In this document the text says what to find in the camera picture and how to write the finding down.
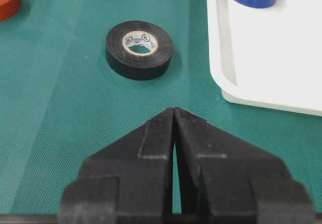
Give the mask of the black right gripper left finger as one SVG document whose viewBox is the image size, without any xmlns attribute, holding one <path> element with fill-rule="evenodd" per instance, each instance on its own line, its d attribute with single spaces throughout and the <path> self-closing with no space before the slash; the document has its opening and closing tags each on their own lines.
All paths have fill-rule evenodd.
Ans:
<svg viewBox="0 0 322 224">
<path fill-rule="evenodd" d="M 174 110 L 87 157 L 66 186 L 58 223 L 163 223 L 172 211 Z"/>
</svg>

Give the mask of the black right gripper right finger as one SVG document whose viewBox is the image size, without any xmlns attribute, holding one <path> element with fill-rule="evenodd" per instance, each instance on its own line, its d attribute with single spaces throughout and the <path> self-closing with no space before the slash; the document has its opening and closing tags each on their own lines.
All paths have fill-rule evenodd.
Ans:
<svg viewBox="0 0 322 224">
<path fill-rule="evenodd" d="M 314 223 L 306 188 L 284 161 L 174 109 L 182 211 L 201 223 Z"/>
</svg>

